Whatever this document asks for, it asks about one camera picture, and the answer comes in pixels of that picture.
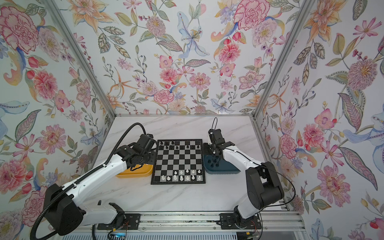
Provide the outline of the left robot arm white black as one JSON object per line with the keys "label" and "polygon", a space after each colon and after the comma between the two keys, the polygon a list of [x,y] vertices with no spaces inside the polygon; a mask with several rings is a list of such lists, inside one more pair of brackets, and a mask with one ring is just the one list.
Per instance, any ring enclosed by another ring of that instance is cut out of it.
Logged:
{"label": "left robot arm white black", "polygon": [[45,195],[44,205],[50,208],[45,219],[56,234],[67,235],[79,226],[109,225],[118,228],[126,223],[124,210],[115,203],[87,206],[85,200],[101,185],[116,175],[142,165],[153,165],[156,159],[157,142],[153,135],[142,134],[136,143],[124,145],[114,151],[109,163],[101,164],[84,175],[84,180],[72,181],[60,187],[50,186]]}

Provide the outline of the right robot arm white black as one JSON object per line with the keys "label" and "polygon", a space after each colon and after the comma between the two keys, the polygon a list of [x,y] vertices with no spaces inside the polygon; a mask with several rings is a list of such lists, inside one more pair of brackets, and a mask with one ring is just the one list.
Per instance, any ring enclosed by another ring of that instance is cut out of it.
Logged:
{"label": "right robot arm white black", "polygon": [[239,220],[247,220],[266,207],[284,198],[284,190],[274,165],[256,161],[232,142],[226,142],[220,129],[208,131],[208,156],[217,164],[229,163],[243,172],[247,184],[247,197],[234,208]]}

